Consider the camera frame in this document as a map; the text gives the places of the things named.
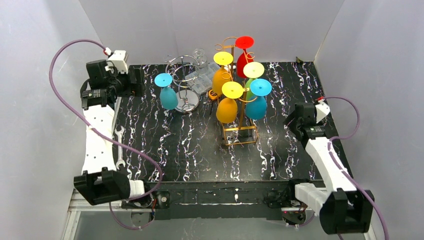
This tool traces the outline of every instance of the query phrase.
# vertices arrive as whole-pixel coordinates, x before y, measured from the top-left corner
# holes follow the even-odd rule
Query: light yellow disc
[[[229,81],[222,85],[222,93],[230,99],[238,99],[244,92],[245,90],[242,85],[235,81]]]
[[[233,62],[233,55],[226,51],[220,51],[215,53],[215,55],[213,56],[213,60],[216,64],[228,65]]]
[[[262,65],[262,63],[257,61],[249,62],[243,68],[244,75],[246,75],[246,77],[250,79],[257,79],[260,76],[262,76],[264,72],[265,72],[264,65]]]

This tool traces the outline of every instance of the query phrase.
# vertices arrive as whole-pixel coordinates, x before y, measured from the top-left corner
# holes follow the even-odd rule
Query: table
[[[206,94],[200,96],[198,108],[190,114],[162,108],[161,88],[154,84],[154,78],[165,72],[165,65],[143,65],[145,96],[122,99],[116,117],[116,127],[125,129],[122,142],[157,161],[164,182],[321,180],[312,159],[283,124],[295,103],[312,102],[324,95],[313,62],[263,65],[262,78],[271,82],[273,90],[266,97],[266,117],[254,121],[259,132],[256,144],[222,145],[216,105],[210,114],[213,103]],[[236,119],[232,126],[237,127],[238,122]],[[337,135],[331,115],[325,125],[332,136]],[[334,148],[350,172],[341,143],[336,141]],[[158,180],[157,170],[140,156],[124,149],[123,159],[127,162],[123,172],[131,179]]]

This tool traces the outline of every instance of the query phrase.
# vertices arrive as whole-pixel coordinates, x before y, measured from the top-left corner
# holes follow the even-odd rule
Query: purple hose
[[[343,170],[342,166],[340,166],[340,164],[337,162],[336,158],[334,157],[333,152],[331,151],[331,147],[332,147],[332,142],[336,139],[339,140],[346,140],[351,138],[353,135],[356,134],[356,132],[358,131],[359,125],[361,123],[361,118],[360,118],[360,114],[358,111],[357,106],[351,102],[350,100],[344,98],[344,97],[339,97],[339,96],[330,96],[330,97],[324,97],[323,99],[341,99],[341,100],[345,100],[346,102],[348,102],[350,105],[352,105],[352,107],[355,109],[356,112],[356,116],[357,116],[357,122],[356,122],[356,127],[353,130],[353,132],[348,135],[348,136],[333,136],[332,138],[330,138],[327,148],[328,148],[328,153],[332,159],[332,161],[334,162],[334,164],[338,167],[338,169],[342,170],[341,172],[343,173],[343,175],[365,196],[365,198],[371,203],[372,207],[375,209],[375,212],[378,215],[378,218],[380,219],[381,225],[383,227],[383,232],[384,232],[384,239],[385,240],[389,240],[389,230],[387,228],[387,224],[386,221],[384,220],[383,217],[383,213],[380,211],[380,208],[376,205],[376,203],[371,199],[371,197],[367,194],[367,192],[365,192],[365,190],[346,172]]]
[[[70,41],[70,42],[68,42],[68,43],[66,43],[65,45],[63,45],[60,49],[59,49],[59,51],[57,51],[56,52],[56,54],[54,55],[54,57],[53,57],[53,59],[51,60],[51,63],[50,63],[50,68],[49,68],[49,70],[48,70],[48,80],[50,81],[50,86],[51,86],[51,89],[53,89],[53,92],[54,92],[54,94],[56,95],[56,97],[71,111],[71,112],[73,112],[79,119],[81,119],[87,126],[91,126],[91,124],[89,123],[89,121],[87,121],[87,119],[81,114],[81,113],[79,113],[75,108],[73,108],[71,105],[69,105],[69,103],[67,103],[66,101],[65,101],[65,99],[63,99],[63,97],[59,94],[59,92],[58,92],[58,90],[56,89],[56,86],[55,86],[55,83],[53,82],[53,68],[55,67],[55,63],[56,63],[56,60],[58,59],[58,57],[59,57],[59,55],[67,48],[67,47],[69,47],[69,46],[71,46],[71,45],[73,45],[73,44],[76,44],[76,43],[82,43],[82,42],[87,42],[87,43],[92,43],[92,44],[95,44],[95,45],[97,45],[97,46],[99,46],[99,47],[101,47],[102,49],[103,49],[103,51],[104,50],[106,50],[106,48],[105,48],[105,46],[103,46],[101,43],[99,43],[99,42],[96,42],[96,41],[94,41],[94,40],[90,40],[90,39],[77,39],[77,40],[73,40],[73,41]],[[147,195],[149,195],[149,194],[151,194],[152,192],[154,192],[154,191],[156,191],[158,188],[159,188],[159,186],[161,185],[161,182],[162,182],[162,178],[163,178],[163,175],[164,175],[164,173],[162,172],[162,169],[161,169],[161,167],[159,166],[159,164],[157,163],[157,162],[155,162],[151,157],[149,157],[149,156],[147,156],[146,154],[144,154],[144,153],[142,153],[141,151],[138,151],[137,149],[135,149],[135,148],[132,148],[132,147],[130,147],[130,146],[127,146],[127,145],[125,145],[125,144],[122,144],[122,143],[120,143],[120,142],[117,142],[117,141],[115,141],[115,140],[113,140],[113,139],[111,139],[111,138],[108,138],[107,136],[105,136],[105,135],[103,135],[103,134],[101,134],[97,129],[95,129],[95,128],[92,128],[91,129],[93,132],[95,132],[97,135],[99,135],[101,138],[103,138],[103,139],[105,139],[105,140],[107,140],[107,141],[109,141],[109,142],[111,142],[111,143],[113,143],[113,144],[115,144],[115,145],[118,145],[118,146],[120,146],[120,147],[122,147],[122,148],[124,148],[124,149],[127,149],[127,150],[130,150],[131,152],[134,152],[134,153],[136,153],[136,154],[138,154],[138,155],[140,155],[141,157],[143,157],[143,158],[145,158],[145,159],[147,159],[149,162],[151,162],[153,165],[154,165],[154,167],[157,169],[157,171],[158,171],[158,174],[159,174],[159,180],[157,181],[157,183],[156,183],[156,185],[154,186],[154,187],[152,187],[149,191],[147,191],[146,193],[144,193],[143,195],[140,195],[140,196],[137,196],[137,197],[133,197],[133,198],[130,198],[129,200],[136,200],[136,199],[140,199],[140,198],[143,198],[143,197],[145,197],[145,196],[147,196]],[[126,229],[131,229],[131,230],[138,230],[138,229],[140,229],[140,228],[143,228],[143,227],[146,227],[147,225],[149,225],[149,223],[148,224],[146,224],[145,226],[143,226],[143,227],[131,227],[131,226],[126,226],[126,225],[124,225],[122,222],[120,222],[119,220],[118,220],[118,218],[116,217],[116,215],[114,214],[114,212],[112,211],[112,205],[111,205],[111,203],[109,203],[109,209],[110,209],[110,212],[112,213],[112,217],[116,220],[116,222],[119,224],[119,225],[121,225],[122,227],[124,227],[124,228],[126,228]]]

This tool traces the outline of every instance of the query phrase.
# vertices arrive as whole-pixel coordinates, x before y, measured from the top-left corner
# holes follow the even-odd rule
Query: purple cable
[[[356,134],[356,132],[358,131],[359,125],[361,123],[361,118],[360,118],[360,114],[358,111],[357,106],[351,102],[350,100],[344,98],[344,97],[339,97],[339,96],[329,96],[329,97],[324,97],[323,99],[341,99],[341,100],[345,100],[346,102],[348,102],[354,109],[356,112],[356,116],[357,116],[357,122],[356,122],[356,127],[353,130],[353,132],[348,135],[348,136],[333,136],[332,138],[330,138],[327,148],[328,148],[328,153],[332,159],[332,161],[334,162],[334,164],[338,167],[338,169],[342,170],[341,172],[343,173],[343,175],[365,196],[365,198],[371,203],[372,207],[375,209],[375,212],[378,215],[378,218],[380,219],[381,225],[383,227],[383,232],[384,232],[384,239],[385,240],[389,240],[389,230],[387,228],[387,224],[386,221],[384,220],[383,217],[383,213],[380,211],[380,208],[376,205],[376,203],[371,199],[371,197],[367,194],[367,192],[365,192],[365,190],[346,172],[343,170],[342,166],[340,166],[340,164],[337,162],[336,158],[334,157],[333,152],[331,151],[331,146],[333,144],[333,140],[339,139],[339,140],[346,140],[351,138],[353,135]]]
[[[76,43],[83,43],[83,42],[87,42],[87,43],[92,43],[92,44],[95,44],[95,45],[97,45],[97,46],[99,46],[99,47],[101,47],[102,49],[103,49],[103,51],[105,51],[106,50],[106,48],[105,48],[105,46],[103,46],[101,43],[99,43],[99,42],[96,42],[96,41],[94,41],[94,40],[90,40],[90,39],[77,39],[77,40],[73,40],[73,41],[70,41],[70,42],[68,42],[68,43],[66,43],[65,45],[63,45],[57,52],[56,52],[56,54],[54,55],[54,57],[53,57],[53,59],[51,60],[51,63],[50,63],[50,68],[49,68],[49,70],[48,70],[48,80],[50,81],[50,86],[51,86],[51,89],[53,89],[53,92],[54,92],[54,94],[56,95],[56,97],[71,111],[71,112],[73,112],[79,119],[81,119],[87,126],[91,126],[91,124],[89,123],[89,121],[87,121],[87,119],[81,114],[81,113],[79,113],[75,108],[73,108],[71,105],[69,105],[69,103],[67,103],[66,101],[65,101],[65,99],[59,94],[59,92],[58,92],[58,90],[56,89],[56,86],[55,86],[55,83],[53,82],[53,68],[55,67],[55,63],[56,63],[56,60],[58,59],[58,57],[59,57],[59,55],[67,48],[67,47],[69,47],[69,46],[71,46],[71,45],[73,45],[73,44],[76,44]],[[157,183],[156,183],[156,185],[154,186],[154,187],[152,187],[149,191],[147,191],[146,193],[144,193],[144,194],[142,194],[142,195],[140,195],[140,196],[137,196],[137,197],[133,197],[133,198],[130,198],[129,200],[136,200],[136,199],[140,199],[140,198],[143,198],[143,197],[145,197],[145,196],[147,196],[147,195],[149,195],[149,194],[151,194],[152,192],[154,192],[154,191],[156,191],[158,188],[159,188],[159,186],[161,185],[161,182],[162,182],[162,178],[163,178],[163,172],[162,172],[162,169],[161,169],[161,167],[159,166],[159,164],[157,163],[157,162],[155,162],[151,157],[149,157],[149,156],[147,156],[146,154],[144,154],[144,153],[142,153],[141,151],[138,151],[137,149],[135,149],[135,148],[132,148],[132,147],[130,147],[130,146],[127,146],[127,145],[125,145],[125,144],[122,144],[122,143],[120,143],[120,142],[117,142],[117,141],[115,141],[115,140],[113,140],[113,139],[111,139],[111,138],[109,138],[109,137],[107,137],[107,136],[105,136],[105,135],[103,135],[103,134],[101,134],[97,129],[95,129],[95,128],[91,128],[91,130],[93,131],[93,132],[95,132],[97,135],[99,135],[101,138],[103,138],[103,139],[105,139],[105,140],[107,140],[107,141],[109,141],[109,142],[111,142],[111,143],[113,143],[113,144],[115,144],[115,145],[118,145],[118,146],[120,146],[120,147],[122,147],[122,148],[124,148],[124,149],[127,149],[127,150],[130,150],[131,152],[134,152],[134,153],[136,153],[136,154],[138,154],[138,155],[140,155],[141,157],[143,157],[143,158],[145,158],[145,159],[147,159],[149,162],[151,162],[153,165],[154,165],[154,167],[157,169],[157,171],[158,171],[158,174],[159,174],[159,180],[157,181]],[[131,230],[138,230],[138,229],[140,229],[140,228],[144,228],[144,227],[146,227],[146,226],[148,226],[149,225],[149,223],[151,223],[151,222],[149,222],[148,224],[146,224],[146,225],[144,225],[144,226],[142,226],[142,227],[131,227],[131,226],[126,226],[125,224],[123,224],[122,222],[120,222],[119,220],[118,220],[118,218],[117,218],[117,216],[115,215],[115,213],[112,211],[112,205],[111,205],[111,203],[109,203],[109,209],[110,209],[110,213],[112,213],[112,217],[115,219],[115,221],[119,224],[119,225],[121,225],[122,227],[124,227],[124,228],[126,228],[126,229],[131,229]]]

